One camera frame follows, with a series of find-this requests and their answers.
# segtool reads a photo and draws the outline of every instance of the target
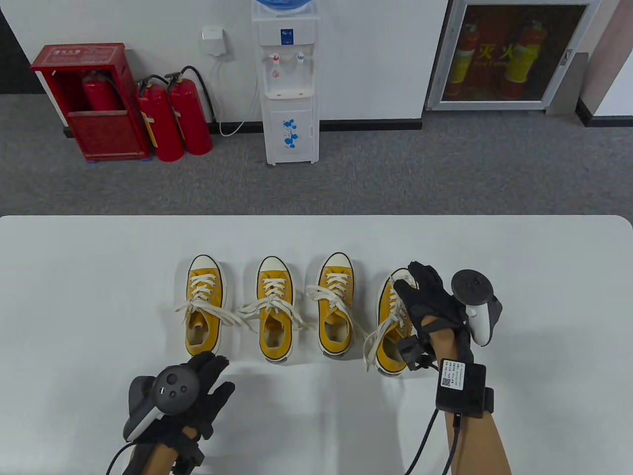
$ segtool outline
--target forearm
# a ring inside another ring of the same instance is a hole
[[[433,320],[435,317],[427,317],[422,324]],[[457,359],[453,330],[438,331],[430,337],[438,364],[445,358]],[[453,443],[453,415],[446,413],[445,418],[450,446]],[[484,413],[482,419],[462,419],[460,439],[451,468],[453,475],[510,475],[508,458],[490,413]]]
[[[182,431],[191,439],[197,436],[197,431],[190,427],[185,427]],[[156,444],[141,475],[169,475],[177,458],[178,452],[174,449],[164,444]]]

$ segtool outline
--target person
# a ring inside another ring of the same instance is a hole
[[[442,313],[447,308],[446,302],[452,301],[453,296],[449,296],[445,292],[441,279],[432,267],[413,262],[410,265],[410,270],[418,282],[419,288],[412,289],[404,281],[398,281],[394,288],[410,314],[414,305],[420,307],[422,304],[423,307],[429,309],[429,314],[422,319],[422,327],[424,328],[436,320],[446,317]],[[463,353],[463,348],[460,348],[456,339],[454,328],[447,327],[434,331],[429,334],[429,339],[438,364],[443,359],[458,360]],[[212,394],[207,393],[215,385],[220,374],[227,368],[229,361],[223,356],[216,356],[207,351],[193,357],[188,365],[198,373],[200,378],[201,391],[198,400],[193,408],[182,415],[165,416],[152,422],[139,439],[140,444],[135,447],[130,464],[123,475],[168,475],[179,459],[179,453],[170,447],[169,442],[163,443],[160,440],[174,439],[176,435],[180,435],[175,434],[179,431],[195,441],[201,437],[208,439],[213,434],[211,425],[234,392],[235,386],[233,383],[226,382],[221,384]],[[444,417],[448,445],[452,447],[454,415],[445,413]],[[484,412],[481,419],[461,418],[460,435],[451,470],[453,475],[511,474],[510,464],[492,414]]]
[[[436,320],[428,316],[422,321],[427,325]],[[456,360],[458,348],[453,330],[444,329],[430,334],[431,345],[437,362],[443,359]],[[449,447],[453,443],[453,415],[444,414]],[[457,450],[451,464],[453,475],[510,475],[510,464],[506,456],[499,431],[492,414],[484,412],[481,419],[464,417],[461,421]]]
[[[394,289],[402,299],[412,322],[421,319],[418,333],[425,333],[427,338],[424,340],[430,340],[432,347],[432,351],[427,353],[434,353],[438,365],[444,359],[472,362],[470,330],[462,317],[464,305],[446,292],[441,277],[433,267],[411,262],[408,270],[415,279],[417,288],[400,280],[395,282]],[[425,329],[433,327],[432,332],[425,332]],[[445,413],[444,418],[449,447],[452,447],[454,415]],[[451,472],[453,475],[511,474],[499,431],[490,412],[484,412],[481,419],[461,418]]]

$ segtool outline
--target sneaker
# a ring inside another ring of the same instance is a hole
[[[290,270],[274,256],[266,257],[257,273],[257,301],[239,310],[245,320],[259,319],[260,348],[271,363],[283,363],[292,351],[292,324],[307,327],[294,308],[296,288]]]
[[[404,303],[393,288],[393,284],[400,279],[404,279],[411,287],[418,288],[407,269],[398,269],[387,278],[378,296],[377,328],[363,345],[366,370],[369,371],[373,363],[385,376],[398,376],[406,368],[406,363],[398,352],[398,342],[411,336],[412,330]]]
[[[218,351],[222,324],[245,325],[242,319],[224,308],[229,290],[224,279],[220,265],[207,255],[196,257],[189,267],[187,303],[176,312],[185,310],[185,346],[192,356]]]
[[[351,346],[354,331],[366,336],[352,317],[354,268],[344,253],[326,259],[316,285],[306,286],[306,296],[318,302],[318,343],[325,356],[343,356]]]

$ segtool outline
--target white wall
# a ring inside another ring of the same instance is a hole
[[[447,0],[318,0],[322,24],[322,119],[419,117]],[[191,64],[204,25],[222,25],[232,61],[216,94],[225,121],[247,117],[255,87],[251,0],[3,0],[3,13],[29,60],[54,43],[124,42],[135,77]]]
[[[595,116],[633,116],[633,53],[629,54],[615,81],[598,106]]]

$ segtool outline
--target gray carpet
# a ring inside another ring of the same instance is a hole
[[[265,165],[263,136],[206,157],[87,165],[46,96],[0,96],[0,215],[617,214],[633,129],[537,112],[431,113],[421,131],[330,132],[315,165]]]

